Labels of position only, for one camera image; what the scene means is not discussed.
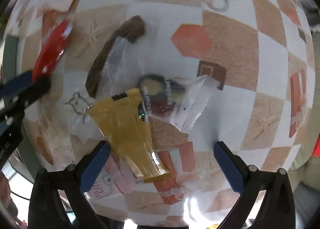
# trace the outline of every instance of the blue gripper pad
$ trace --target blue gripper pad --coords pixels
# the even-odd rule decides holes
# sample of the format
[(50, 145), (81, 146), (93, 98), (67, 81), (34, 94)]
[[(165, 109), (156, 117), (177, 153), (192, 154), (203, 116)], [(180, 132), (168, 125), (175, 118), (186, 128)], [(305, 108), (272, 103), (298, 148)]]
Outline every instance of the blue gripper pad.
[(92, 158), (90, 163), (84, 168), (84, 171), (80, 175), (80, 192), (83, 194), (84, 192), (88, 192), (94, 182), (96, 181), (99, 173), (101, 172), (103, 166), (107, 162), (111, 151), (111, 146), (109, 143), (104, 143), (103, 146), (99, 149), (99, 151)]
[(244, 190), (244, 178), (219, 143), (214, 145), (213, 155), (222, 169), (224, 176), (228, 180), (232, 190), (242, 194)]
[(0, 98), (13, 98), (22, 91), (26, 90), (32, 84), (32, 71), (9, 80), (0, 91)]

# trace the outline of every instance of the table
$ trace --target table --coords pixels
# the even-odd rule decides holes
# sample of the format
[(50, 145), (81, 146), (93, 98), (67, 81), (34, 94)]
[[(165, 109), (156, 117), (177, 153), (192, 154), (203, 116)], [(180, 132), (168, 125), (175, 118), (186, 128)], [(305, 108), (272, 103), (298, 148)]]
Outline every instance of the table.
[(49, 171), (77, 163), (103, 139), (94, 123), (84, 128), (83, 119), (63, 103), (77, 91), (87, 97), (84, 84), (93, 60), (127, 19), (140, 15), (146, 23), (146, 35), (133, 46), (139, 71), (128, 77), (129, 87), (145, 69), (171, 78), (207, 74), (220, 82), (189, 135), (150, 122), (154, 148), (177, 176), (137, 184), (128, 195), (90, 200), (98, 214), (139, 225), (220, 223), (239, 195), (213, 157), (218, 140), (260, 170), (290, 168), (315, 87), (312, 38), (298, 0), (75, 0), (68, 13), (40, 18), (36, 2), (18, 0), (6, 29), (20, 38), (18, 72), (33, 68), (55, 19), (66, 17), (74, 25), (50, 95), (26, 112), (29, 139)]

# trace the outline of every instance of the checkered tablecloth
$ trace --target checkered tablecloth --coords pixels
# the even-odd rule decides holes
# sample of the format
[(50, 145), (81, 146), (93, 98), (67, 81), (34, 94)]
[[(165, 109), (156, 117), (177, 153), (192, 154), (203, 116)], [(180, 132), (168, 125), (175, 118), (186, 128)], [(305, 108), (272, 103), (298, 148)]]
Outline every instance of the checkered tablecloth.
[[(53, 76), (46, 105), (26, 114), (30, 140), (43, 165), (59, 170), (78, 162), (99, 141), (83, 141), (80, 120), (62, 105), (85, 93), (93, 60), (110, 34), (140, 15), (147, 32), (134, 45), (139, 69), (171, 78), (210, 75), (220, 81), (189, 135), (151, 121), (154, 147), (170, 181), (136, 185), (129, 195), (91, 201), (100, 215), (139, 225), (219, 223), (238, 198), (212, 152), (222, 140), (247, 164), (265, 171), (290, 168), (313, 104), (315, 61), (311, 33), (297, 0), (75, 0), (68, 13), (36, 18), (38, 0), (18, 0), (6, 33), (18, 35), (17, 67), (33, 68), (41, 38), (57, 17), (72, 20), (71, 44)], [(137, 76), (132, 77), (132, 86)], [(35, 112), (41, 112), (41, 118)]]

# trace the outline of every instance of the yellow snack wrapper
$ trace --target yellow snack wrapper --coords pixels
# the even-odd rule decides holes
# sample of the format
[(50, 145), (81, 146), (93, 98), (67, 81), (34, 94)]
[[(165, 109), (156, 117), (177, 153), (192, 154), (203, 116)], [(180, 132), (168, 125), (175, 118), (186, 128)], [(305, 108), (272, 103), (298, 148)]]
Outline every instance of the yellow snack wrapper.
[(102, 99), (86, 113), (139, 180), (153, 183), (171, 178), (153, 150), (150, 124), (145, 121), (139, 89)]

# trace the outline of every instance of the black cable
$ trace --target black cable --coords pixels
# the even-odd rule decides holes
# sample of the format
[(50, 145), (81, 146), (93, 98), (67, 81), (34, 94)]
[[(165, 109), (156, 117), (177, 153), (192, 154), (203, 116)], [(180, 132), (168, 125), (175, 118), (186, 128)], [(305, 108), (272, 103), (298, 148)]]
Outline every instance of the black cable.
[(30, 199), (28, 199), (28, 198), (26, 198), (26, 197), (22, 197), (22, 196), (20, 196), (20, 195), (16, 194), (15, 192), (12, 192), (12, 191), (11, 191), (11, 193), (12, 193), (12, 194), (14, 194), (14, 195), (16, 195), (16, 196), (18, 196), (18, 197), (21, 197), (21, 198), (23, 198), (23, 199), (25, 199), (25, 200), (30, 201)]

